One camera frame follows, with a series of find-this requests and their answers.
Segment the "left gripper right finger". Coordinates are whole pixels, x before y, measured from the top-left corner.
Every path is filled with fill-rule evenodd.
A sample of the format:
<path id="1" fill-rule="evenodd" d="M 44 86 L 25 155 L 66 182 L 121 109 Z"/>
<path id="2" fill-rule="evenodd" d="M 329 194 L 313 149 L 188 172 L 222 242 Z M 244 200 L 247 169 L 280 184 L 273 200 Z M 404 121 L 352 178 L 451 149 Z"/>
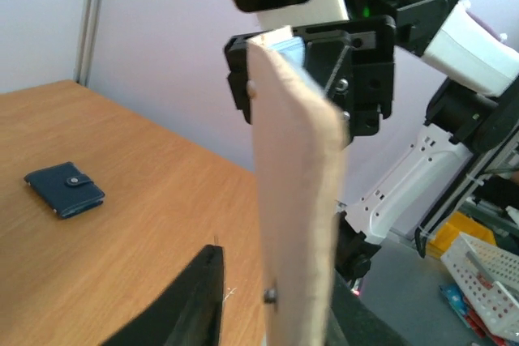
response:
<path id="1" fill-rule="evenodd" d="M 330 303 L 330 344 L 390 346 L 410 342 L 373 314 L 336 272 Z"/>

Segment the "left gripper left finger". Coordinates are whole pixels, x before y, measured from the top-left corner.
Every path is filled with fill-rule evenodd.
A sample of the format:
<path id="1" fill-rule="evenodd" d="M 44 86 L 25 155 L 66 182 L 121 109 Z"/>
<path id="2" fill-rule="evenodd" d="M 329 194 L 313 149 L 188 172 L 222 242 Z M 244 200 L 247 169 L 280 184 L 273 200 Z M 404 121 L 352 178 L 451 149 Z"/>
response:
<path id="1" fill-rule="evenodd" d="M 104 345 L 218 345 L 225 263 L 220 246 L 206 245 L 143 312 Z"/>

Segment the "beige card holder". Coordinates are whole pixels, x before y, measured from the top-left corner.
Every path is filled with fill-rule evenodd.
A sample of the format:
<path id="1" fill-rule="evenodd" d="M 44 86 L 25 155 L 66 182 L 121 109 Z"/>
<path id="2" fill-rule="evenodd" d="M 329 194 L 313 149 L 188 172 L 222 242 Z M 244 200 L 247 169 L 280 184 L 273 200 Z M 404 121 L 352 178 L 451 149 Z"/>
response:
<path id="1" fill-rule="evenodd" d="M 247 91 L 269 345 L 321 345 L 334 279 L 347 128 L 285 26 L 247 40 Z"/>

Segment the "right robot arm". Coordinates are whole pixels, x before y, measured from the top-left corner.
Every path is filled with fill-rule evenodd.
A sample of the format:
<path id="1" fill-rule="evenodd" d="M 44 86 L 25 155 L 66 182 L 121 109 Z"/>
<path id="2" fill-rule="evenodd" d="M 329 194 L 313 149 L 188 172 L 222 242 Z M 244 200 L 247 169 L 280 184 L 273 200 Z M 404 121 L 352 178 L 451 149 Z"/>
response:
<path id="1" fill-rule="evenodd" d="M 518 54 L 489 33 L 461 0 L 234 0 L 265 31 L 288 25 L 294 54 L 344 114 L 351 138 L 375 135 L 392 113 L 394 50 L 445 75 L 418 137 L 359 201 L 341 213 L 336 268 L 366 275 L 398 217 L 433 182 L 465 190 L 478 157 L 518 121 Z"/>

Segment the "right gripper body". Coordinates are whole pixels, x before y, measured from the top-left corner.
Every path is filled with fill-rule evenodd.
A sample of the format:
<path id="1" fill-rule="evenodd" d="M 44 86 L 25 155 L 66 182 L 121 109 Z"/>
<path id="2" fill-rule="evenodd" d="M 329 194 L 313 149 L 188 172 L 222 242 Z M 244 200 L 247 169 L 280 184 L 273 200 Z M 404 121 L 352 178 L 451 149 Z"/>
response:
<path id="1" fill-rule="evenodd" d="M 395 36 L 387 15 L 233 36 L 224 53 L 236 108 L 251 121 L 247 45 L 254 43 L 303 68 L 318 93 L 345 113 L 351 135 L 375 135 L 392 114 Z"/>

